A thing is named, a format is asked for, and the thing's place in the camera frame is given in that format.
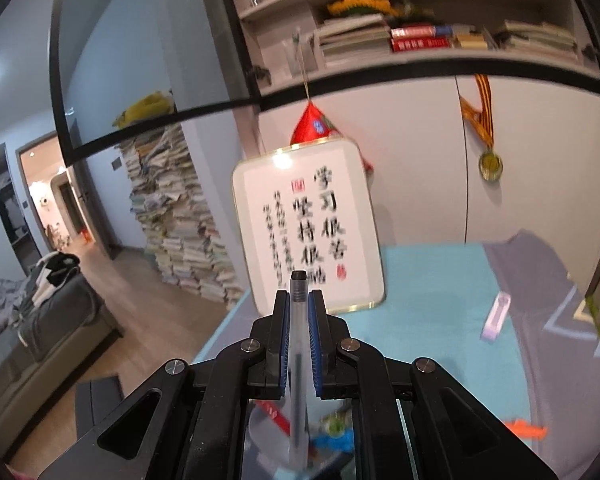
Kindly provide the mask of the red gel pen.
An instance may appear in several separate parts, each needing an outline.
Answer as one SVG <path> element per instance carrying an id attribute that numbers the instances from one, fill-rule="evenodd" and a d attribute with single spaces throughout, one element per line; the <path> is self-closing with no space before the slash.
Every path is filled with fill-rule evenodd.
<path id="1" fill-rule="evenodd" d="M 283 434 L 286 434 L 287 437 L 290 436 L 290 422 L 273 401 L 254 400 L 254 404 L 256 404 L 266 416 L 268 416 L 269 420 L 274 422 L 274 424 Z"/>

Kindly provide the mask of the green white pen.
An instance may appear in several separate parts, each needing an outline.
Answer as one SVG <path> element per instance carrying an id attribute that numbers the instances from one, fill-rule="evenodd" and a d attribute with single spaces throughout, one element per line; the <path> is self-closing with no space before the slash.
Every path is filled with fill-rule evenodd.
<path id="1" fill-rule="evenodd" d="M 348 429 L 346 413 L 332 413 L 323 419 L 323 429 L 329 437 L 341 438 Z"/>

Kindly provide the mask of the frosted plastic cup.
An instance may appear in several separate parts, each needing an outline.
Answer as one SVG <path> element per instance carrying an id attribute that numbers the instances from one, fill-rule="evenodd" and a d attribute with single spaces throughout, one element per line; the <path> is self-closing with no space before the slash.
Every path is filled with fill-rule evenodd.
<path id="1" fill-rule="evenodd" d="M 283 401 L 273 401 L 289 420 Z M 324 434 L 323 419 L 332 413 L 346 413 L 348 428 L 353 429 L 349 400 L 320 401 L 309 404 L 309 463 L 305 470 L 294 470 L 289 463 L 289 439 L 268 419 L 254 402 L 251 403 L 247 437 L 242 460 L 244 479 L 353 479 L 354 452 L 318 450 L 312 439 Z"/>

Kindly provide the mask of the clear gel pen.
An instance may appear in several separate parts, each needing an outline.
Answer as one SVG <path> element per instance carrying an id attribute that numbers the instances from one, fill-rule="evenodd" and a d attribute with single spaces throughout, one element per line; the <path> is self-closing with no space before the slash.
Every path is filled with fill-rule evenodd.
<path id="1" fill-rule="evenodd" d="M 309 430 L 306 418 L 306 389 L 309 376 L 306 359 L 310 356 L 308 335 L 308 276 L 295 270 L 290 279 L 290 445 L 289 463 L 294 470 L 305 470 L 309 463 Z"/>

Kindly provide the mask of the blue pen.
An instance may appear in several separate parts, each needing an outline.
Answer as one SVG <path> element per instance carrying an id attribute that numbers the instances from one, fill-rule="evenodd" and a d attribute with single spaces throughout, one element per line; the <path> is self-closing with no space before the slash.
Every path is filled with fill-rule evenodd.
<path id="1" fill-rule="evenodd" d="M 354 432 L 347 428 L 341 434 L 318 434 L 312 439 L 312 445 L 318 450 L 329 450 L 332 452 L 343 452 L 352 454 L 354 452 Z"/>

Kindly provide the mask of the orange highlighter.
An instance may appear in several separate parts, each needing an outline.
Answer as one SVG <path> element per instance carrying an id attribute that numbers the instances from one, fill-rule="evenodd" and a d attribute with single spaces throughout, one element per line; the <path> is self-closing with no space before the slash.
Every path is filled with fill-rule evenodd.
<path id="1" fill-rule="evenodd" d="M 503 424 L 518 438 L 522 440 L 542 441 L 547 435 L 547 428 L 543 426 L 532 425 L 528 420 L 516 418 L 504 420 Z"/>

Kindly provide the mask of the patterned blue grey tablecloth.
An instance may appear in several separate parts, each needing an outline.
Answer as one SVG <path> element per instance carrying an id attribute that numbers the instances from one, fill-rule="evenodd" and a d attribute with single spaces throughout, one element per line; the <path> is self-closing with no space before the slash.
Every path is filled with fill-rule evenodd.
<path id="1" fill-rule="evenodd" d="M 600 335 L 583 295 L 542 238 L 386 246 L 386 298 L 351 312 L 353 337 L 384 356 L 435 360 L 498 419 L 547 428 L 527 440 L 555 474 L 577 479 L 600 455 Z M 499 292 L 512 297 L 494 341 L 481 331 Z"/>

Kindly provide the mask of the grey sofa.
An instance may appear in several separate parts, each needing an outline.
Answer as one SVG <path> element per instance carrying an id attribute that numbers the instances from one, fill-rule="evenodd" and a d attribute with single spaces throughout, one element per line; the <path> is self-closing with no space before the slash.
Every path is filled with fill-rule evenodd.
<path id="1" fill-rule="evenodd" d="M 105 340 L 122 334 L 76 255 L 51 252 L 23 280 L 0 278 L 0 455 Z"/>

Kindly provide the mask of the tall stack of books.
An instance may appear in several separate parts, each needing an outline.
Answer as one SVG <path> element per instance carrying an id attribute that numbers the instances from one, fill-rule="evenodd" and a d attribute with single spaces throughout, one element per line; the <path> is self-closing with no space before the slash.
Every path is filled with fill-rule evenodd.
<path id="1" fill-rule="evenodd" d="M 242 298 L 234 264 L 204 196 L 182 126 L 119 145 L 131 182 L 131 212 L 162 280 L 232 308 Z"/>

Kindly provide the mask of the framed calligraphy sign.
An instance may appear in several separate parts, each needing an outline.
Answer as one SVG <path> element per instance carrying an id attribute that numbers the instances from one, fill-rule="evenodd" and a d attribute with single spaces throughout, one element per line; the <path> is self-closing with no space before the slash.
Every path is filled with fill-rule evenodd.
<path id="1" fill-rule="evenodd" d="M 294 144 L 240 162 L 232 175 L 254 305 L 272 313 L 276 292 L 306 272 L 332 314 L 386 296 L 377 229 L 358 146 L 346 138 Z"/>

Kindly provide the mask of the gold medal with ribbon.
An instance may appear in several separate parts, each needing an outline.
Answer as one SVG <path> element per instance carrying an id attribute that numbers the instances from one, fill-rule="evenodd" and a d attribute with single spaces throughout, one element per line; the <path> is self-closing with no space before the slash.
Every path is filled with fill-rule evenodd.
<path id="1" fill-rule="evenodd" d="M 501 157 L 494 151 L 492 91 L 488 76 L 475 74 L 474 79 L 480 99 L 480 108 L 473 107 L 464 96 L 461 96 L 460 112 L 466 122 L 469 122 L 474 128 L 475 134 L 484 147 L 484 151 L 478 159 L 480 176 L 486 182 L 494 183 L 501 179 L 504 164 Z"/>

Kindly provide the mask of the red hanging ornament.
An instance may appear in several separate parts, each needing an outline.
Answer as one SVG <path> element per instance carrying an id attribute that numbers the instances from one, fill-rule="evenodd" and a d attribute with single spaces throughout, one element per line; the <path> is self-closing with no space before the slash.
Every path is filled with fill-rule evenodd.
<path id="1" fill-rule="evenodd" d="M 342 136 L 342 133 L 312 101 L 309 101 L 294 127 L 290 144 L 306 144 L 336 136 Z"/>

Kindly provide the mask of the bookshelf with books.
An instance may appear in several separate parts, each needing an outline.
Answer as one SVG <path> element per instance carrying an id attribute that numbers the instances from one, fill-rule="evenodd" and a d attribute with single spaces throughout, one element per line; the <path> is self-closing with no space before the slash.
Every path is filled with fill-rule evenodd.
<path id="1" fill-rule="evenodd" d="M 474 73 L 600 92 L 600 57 L 578 0 L 233 2 L 267 107 Z"/>

